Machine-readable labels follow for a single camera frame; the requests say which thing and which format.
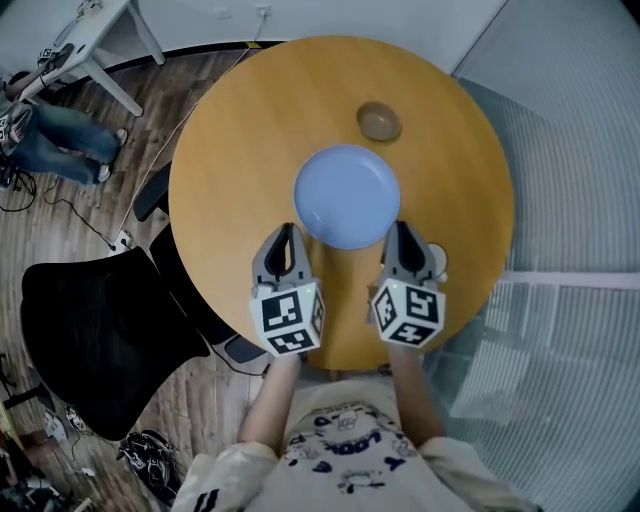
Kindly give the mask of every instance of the person's arm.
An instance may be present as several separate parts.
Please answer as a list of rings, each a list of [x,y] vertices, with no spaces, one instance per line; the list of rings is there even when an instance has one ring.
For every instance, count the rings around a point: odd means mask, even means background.
[[[18,485],[18,475],[16,475],[16,470],[13,468],[13,464],[11,463],[11,457],[5,450],[0,450],[0,457],[2,457],[7,465],[7,470],[9,474],[6,476],[7,485],[9,487],[15,487]]]
[[[434,437],[445,437],[444,426],[427,391],[418,352],[393,344],[388,348],[402,431],[416,447]]]
[[[297,354],[277,357],[238,434],[241,443],[256,442],[280,452],[291,400],[300,375]]]
[[[42,66],[40,66],[35,71],[32,71],[27,76],[21,78],[16,83],[11,85],[7,85],[4,93],[7,96],[9,101],[13,101],[17,99],[27,87],[29,87],[35,80],[38,79],[42,73],[44,73],[45,69],[47,69],[48,61],[45,62]]]

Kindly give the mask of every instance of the desk leg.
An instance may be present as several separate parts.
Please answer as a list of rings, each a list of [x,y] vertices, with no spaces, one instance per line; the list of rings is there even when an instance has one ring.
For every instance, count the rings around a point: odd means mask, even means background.
[[[133,17],[133,21],[136,24],[136,31],[138,32],[138,37],[147,48],[147,51],[158,63],[158,66],[162,66],[167,59],[162,54],[162,48],[160,48],[158,41],[156,41],[156,38],[153,37],[151,30],[149,30],[149,27],[147,26],[145,21],[142,19],[142,16],[137,11],[137,9],[131,4],[127,6],[127,9],[131,13],[131,16]]]
[[[107,92],[117,99],[129,112],[136,117],[140,117],[142,115],[142,107],[138,105],[131,96],[124,92],[124,90],[122,90],[122,88],[104,72],[104,69],[102,69],[95,60],[89,57],[81,64],[81,66],[87,74],[96,81],[96,83],[99,83],[104,87]]]

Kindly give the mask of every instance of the sneaker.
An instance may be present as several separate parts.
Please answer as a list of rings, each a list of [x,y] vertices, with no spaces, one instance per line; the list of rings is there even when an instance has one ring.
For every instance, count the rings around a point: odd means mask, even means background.
[[[64,412],[67,416],[67,421],[69,422],[69,425],[71,425],[73,428],[75,428],[79,432],[87,431],[87,425],[82,420],[82,418],[78,416],[78,413],[74,409],[67,406],[65,407]]]
[[[98,183],[104,183],[111,177],[111,167],[108,165],[101,165],[100,172],[98,173]]]
[[[55,438],[59,443],[68,439],[60,418],[55,417],[49,411],[44,413],[44,431],[48,437]]]
[[[127,138],[129,137],[129,132],[124,128],[120,128],[116,132],[116,137],[118,137],[118,147],[121,148],[127,142]]]
[[[129,468],[145,487],[171,507],[181,485],[173,454],[173,447],[160,434],[144,430],[142,434],[129,432],[120,443],[116,459],[126,457]]]

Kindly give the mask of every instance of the black office chair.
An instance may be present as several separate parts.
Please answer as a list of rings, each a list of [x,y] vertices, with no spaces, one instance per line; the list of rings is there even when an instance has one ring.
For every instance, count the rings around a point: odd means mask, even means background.
[[[106,439],[124,438],[169,375],[209,355],[140,248],[34,265],[22,292],[33,366],[51,393]]]
[[[140,191],[133,206],[134,214],[140,222],[144,222],[156,208],[168,213],[170,171],[171,163],[158,171]],[[238,336],[202,298],[180,260],[170,225],[154,239],[149,250],[158,272],[166,281],[176,302],[212,346],[225,343],[225,352],[239,364],[247,363],[264,354],[264,350]]]
[[[4,390],[9,398],[7,398],[2,404],[6,410],[16,407],[24,402],[37,398],[40,403],[44,405],[46,409],[55,414],[56,409],[51,399],[51,393],[47,387],[42,383],[40,375],[33,368],[29,368],[29,380],[31,381],[31,389],[19,394],[15,394],[13,391],[18,386],[15,382],[12,382],[8,375],[4,373],[2,368],[2,361],[7,360],[6,354],[0,354],[0,382],[4,386]]]

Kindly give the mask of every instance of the wooden floor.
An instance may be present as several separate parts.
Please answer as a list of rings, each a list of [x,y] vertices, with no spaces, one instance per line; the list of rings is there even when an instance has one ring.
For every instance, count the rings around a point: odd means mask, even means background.
[[[113,238],[134,191],[162,144],[240,53],[176,57],[162,67],[145,64],[113,73],[116,82],[144,107],[140,118],[133,117],[93,83],[69,87],[63,94],[64,105],[86,112],[112,130],[126,128],[129,140],[114,164],[114,175],[105,185],[80,187],[61,180],[48,198],[69,199],[96,229]],[[177,138],[178,135],[154,170],[171,159]],[[0,213],[0,352],[8,355],[18,391],[29,387],[30,363],[23,348],[18,315],[24,271],[34,263],[86,261],[108,254],[108,247],[66,204],[49,206],[42,200],[43,192],[53,181],[51,176],[37,177],[38,196],[28,210]],[[26,199],[24,192],[0,190],[0,204],[5,208],[18,208]],[[131,215],[126,229],[135,243],[146,250],[167,221],[161,212],[142,224]],[[260,373],[266,364],[265,357],[243,365],[242,369]],[[215,356],[191,360],[163,384],[135,429],[154,428],[164,434],[178,447],[180,469],[186,472],[197,453],[215,455],[234,442],[247,404],[260,383],[260,378],[231,372]],[[43,408],[35,400],[12,409],[11,416],[20,433],[43,426]],[[69,432],[70,441],[75,441],[77,434]],[[69,442],[61,449],[70,457]],[[125,468],[124,461],[115,460],[113,444],[82,436],[74,455],[75,462],[71,463],[57,450],[39,464],[60,490],[91,497],[99,503],[100,510],[162,510]],[[96,477],[85,477],[79,472],[81,467],[93,469]]]

